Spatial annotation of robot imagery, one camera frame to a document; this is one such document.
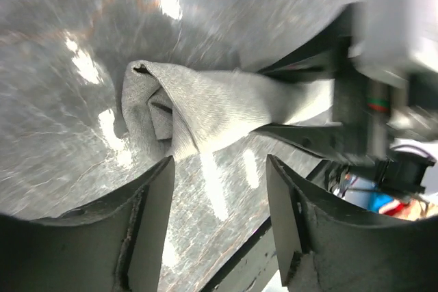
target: marble surface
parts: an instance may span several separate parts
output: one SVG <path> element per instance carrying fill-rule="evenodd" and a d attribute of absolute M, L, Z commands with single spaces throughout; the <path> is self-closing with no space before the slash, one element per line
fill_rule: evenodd
<path fill-rule="evenodd" d="M 0 212 L 59 216 L 147 170 L 116 101 L 133 60 L 258 70 L 352 0 L 0 0 Z M 265 137 L 177 164 L 160 291 L 194 291 L 268 216 Z"/>

